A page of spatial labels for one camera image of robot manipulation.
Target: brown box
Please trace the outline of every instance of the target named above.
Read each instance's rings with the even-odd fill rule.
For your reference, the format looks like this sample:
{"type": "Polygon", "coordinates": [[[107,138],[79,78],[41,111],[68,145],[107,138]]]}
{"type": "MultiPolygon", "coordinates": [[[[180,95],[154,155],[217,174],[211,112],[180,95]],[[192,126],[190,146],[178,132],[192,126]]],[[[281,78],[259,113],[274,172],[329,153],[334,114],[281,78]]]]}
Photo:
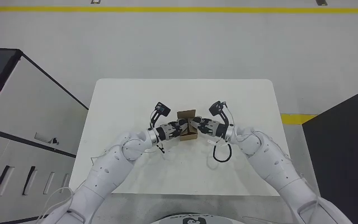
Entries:
{"type": "Polygon", "coordinates": [[[197,139],[197,130],[190,124],[190,120],[195,117],[195,110],[178,111],[177,116],[179,119],[186,119],[188,121],[188,128],[180,134],[180,140],[186,141],[197,139]]]}

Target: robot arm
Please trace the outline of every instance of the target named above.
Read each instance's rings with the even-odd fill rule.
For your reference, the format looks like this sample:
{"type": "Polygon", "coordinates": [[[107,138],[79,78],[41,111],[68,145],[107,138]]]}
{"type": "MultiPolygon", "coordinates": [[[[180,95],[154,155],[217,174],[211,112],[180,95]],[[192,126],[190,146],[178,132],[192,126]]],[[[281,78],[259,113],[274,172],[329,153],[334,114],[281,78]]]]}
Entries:
{"type": "Polygon", "coordinates": [[[187,121],[180,119],[156,128],[158,136],[152,128],[120,135],[93,164],[87,179],[73,194],[73,199],[51,212],[42,224],[91,223],[105,198],[125,180],[144,151],[157,145],[159,140],[179,136],[186,128],[187,121]]]}
{"type": "Polygon", "coordinates": [[[263,132],[196,117],[191,125],[212,137],[236,144],[256,173],[281,195],[295,223],[351,223],[331,202],[317,196],[301,178],[288,155],[263,132]]]}

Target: cabinet door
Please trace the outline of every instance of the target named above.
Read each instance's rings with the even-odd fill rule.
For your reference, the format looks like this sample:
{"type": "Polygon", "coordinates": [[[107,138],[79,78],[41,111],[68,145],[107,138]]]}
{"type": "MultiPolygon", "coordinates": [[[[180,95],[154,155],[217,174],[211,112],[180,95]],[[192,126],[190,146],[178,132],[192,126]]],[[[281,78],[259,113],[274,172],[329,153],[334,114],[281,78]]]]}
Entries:
{"type": "MultiPolygon", "coordinates": [[[[6,166],[12,169],[10,175],[5,175],[0,184],[0,222],[38,216],[48,197],[62,187],[66,175],[69,180],[74,160],[69,156],[10,141],[0,158],[0,172],[6,166]],[[26,195],[23,195],[31,167],[34,167],[32,178],[27,183],[26,195]]],[[[49,205],[68,196],[67,190],[57,192],[49,205]]]]}
{"type": "Polygon", "coordinates": [[[1,132],[68,153],[77,153],[86,116],[86,108],[23,57],[0,92],[1,132]]]}

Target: floor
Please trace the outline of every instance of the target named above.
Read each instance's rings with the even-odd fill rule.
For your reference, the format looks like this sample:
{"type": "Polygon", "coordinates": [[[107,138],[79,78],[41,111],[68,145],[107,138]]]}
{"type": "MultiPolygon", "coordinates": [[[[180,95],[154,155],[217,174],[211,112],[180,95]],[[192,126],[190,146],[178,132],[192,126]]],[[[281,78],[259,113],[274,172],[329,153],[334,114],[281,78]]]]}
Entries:
{"type": "MultiPolygon", "coordinates": [[[[0,6],[90,6],[89,2],[7,0],[0,6]]],[[[332,8],[358,7],[354,0],[327,2],[332,8]]],[[[317,4],[102,0],[100,6],[317,4]]],[[[87,106],[100,78],[267,78],[274,83],[281,113],[319,114],[357,94],[357,22],[357,14],[0,12],[0,47],[23,50],[87,106]]],[[[284,129],[295,167],[317,189],[302,127],[284,129]]],[[[291,222],[280,197],[124,194],[107,199],[93,223],[149,223],[177,210],[291,222]]]]}

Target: robot logo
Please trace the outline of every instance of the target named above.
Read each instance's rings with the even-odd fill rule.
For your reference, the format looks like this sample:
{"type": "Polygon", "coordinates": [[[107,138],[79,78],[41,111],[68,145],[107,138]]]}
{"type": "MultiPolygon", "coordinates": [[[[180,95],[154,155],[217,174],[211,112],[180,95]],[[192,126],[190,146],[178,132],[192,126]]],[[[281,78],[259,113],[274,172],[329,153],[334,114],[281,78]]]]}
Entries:
{"type": "Polygon", "coordinates": [[[184,218],[183,224],[206,224],[206,220],[201,217],[197,218],[197,220],[194,218],[184,218]]]}

